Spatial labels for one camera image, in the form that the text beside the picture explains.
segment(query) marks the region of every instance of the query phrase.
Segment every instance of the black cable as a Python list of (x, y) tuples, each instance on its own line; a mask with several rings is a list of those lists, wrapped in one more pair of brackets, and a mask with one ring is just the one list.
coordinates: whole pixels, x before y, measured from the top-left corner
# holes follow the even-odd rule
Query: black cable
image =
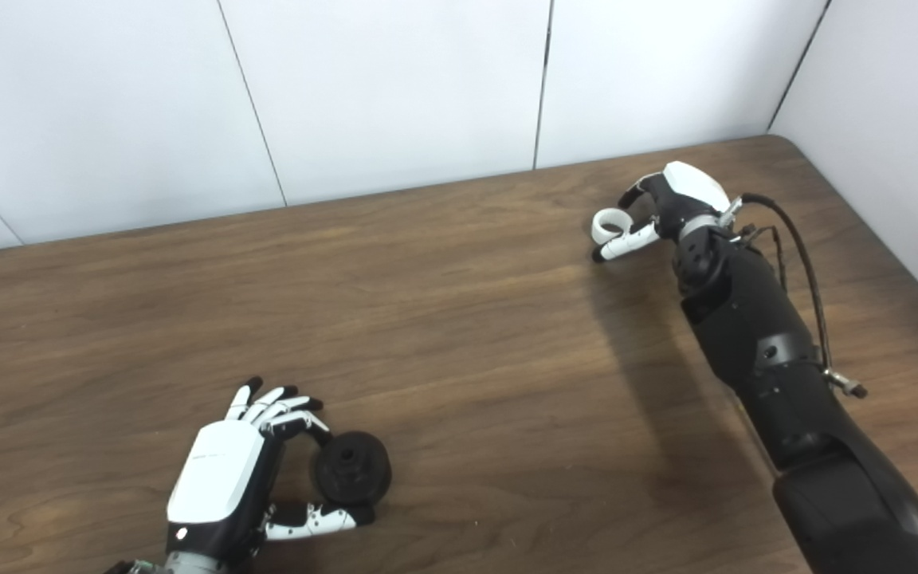
[(751, 230), (751, 235), (747, 235), (746, 229), (743, 229), (743, 236), (746, 238), (746, 245), (750, 246), (753, 245), (753, 242), (757, 240), (758, 237), (760, 237), (762, 232), (767, 230), (770, 230), (771, 238), (775, 240), (775, 251), (777, 251), (777, 262), (779, 263), (779, 282), (781, 283), (781, 290), (787, 293), (788, 280), (786, 279), (786, 275), (784, 275), (784, 252), (781, 250), (781, 236), (779, 235), (779, 232), (777, 232), (776, 226), (762, 226), (762, 228), (755, 231)]
[(831, 368), (831, 348), (827, 340), (827, 319), (824, 319), (824, 305), (820, 301), (820, 287), (817, 285), (817, 276), (813, 272), (813, 262), (810, 261), (810, 254), (806, 251), (806, 244), (802, 243), (802, 236), (798, 233), (798, 229), (795, 229), (795, 224), (788, 217), (788, 214), (770, 197), (758, 193), (743, 193), (743, 203), (758, 203), (760, 206), (769, 208), (769, 210), (777, 214), (777, 217), (781, 218), (781, 222), (784, 222), (784, 226), (788, 228), (788, 233), (791, 234), (791, 239), (795, 242), (798, 258), (802, 259), (802, 266), (806, 268), (806, 280), (810, 283), (813, 313), (817, 317), (817, 332), (820, 335), (820, 355), (823, 358), (824, 368)]

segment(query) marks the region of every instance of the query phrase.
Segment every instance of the white wall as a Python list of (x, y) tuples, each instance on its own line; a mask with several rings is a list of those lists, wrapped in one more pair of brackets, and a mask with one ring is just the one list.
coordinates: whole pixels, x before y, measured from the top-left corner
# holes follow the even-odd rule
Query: white wall
[(831, 3), (771, 131), (918, 279), (918, 2)]
[(223, 0), (290, 203), (532, 168), (547, 0)]
[(824, 0), (555, 0), (538, 167), (764, 134)]
[(0, 214), (23, 241), (276, 206), (218, 5), (0, 2)]
[(763, 133), (822, 3), (0, 0), (0, 246)]

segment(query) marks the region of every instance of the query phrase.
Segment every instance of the robotic hand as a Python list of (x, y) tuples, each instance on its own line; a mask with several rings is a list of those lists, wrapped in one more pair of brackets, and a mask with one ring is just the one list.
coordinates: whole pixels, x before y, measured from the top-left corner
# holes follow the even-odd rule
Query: robotic hand
[[(291, 541), (370, 524), (386, 493), (385, 447), (367, 433), (332, 437), (313, 414), (321, 401), (274, 388), (251, 403), (260, 377), (245, 382), (223, 420), (197, 433), (168, 501), (164, 567), (120, 563), (106, 574), (218, 574), (256, 556), (266, 541)], [(285, 441), (301, 433), (321, 446), (317, 485), (339, 504), (271, 504)]]

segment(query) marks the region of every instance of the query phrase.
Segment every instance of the black disc object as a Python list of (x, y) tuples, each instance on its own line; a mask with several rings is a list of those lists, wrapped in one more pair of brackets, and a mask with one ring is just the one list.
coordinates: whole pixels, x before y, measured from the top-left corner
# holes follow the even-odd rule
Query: black disc object
[(317, 454), (314, 482), (329, 502), (342, 506), (375, 505), (392, 484), (389, 451), (372, 434), (339, 434)]

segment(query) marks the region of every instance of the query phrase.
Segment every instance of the white robotic hand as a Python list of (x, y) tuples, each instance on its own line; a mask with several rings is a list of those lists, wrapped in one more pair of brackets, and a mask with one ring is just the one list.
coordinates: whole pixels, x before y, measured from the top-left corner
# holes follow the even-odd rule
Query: white robotic hand
[[(656, 212), (634, 222), (624, 210), (644, 193), (653, 197)], [(663, 171), (637, 179), (619, 200), (618, 208), (600, 210), (594, 215), (590, 226), (590, 236), (597, 243), (593, 259), (611, 261), (658, 239), (677, 240), (696, 229), (695, 226), (727, 226), (741, 206), (740, 201), (729, 202), (724, 189), (710, 175), (688, 163), (673, 161)]]
[(265, 541), (373, 522), (370, 506), (271, 504), (284, 441), (302, 432), (325, 446), (332, 433), (313, 414), (321, 402), (296, 396), (295, 387), (278, 387), (251, 403), (262, 384), (260, 377), (245, 382), (226, 417), (197, 433), (168, 501), (168, 572), (227, 572)]

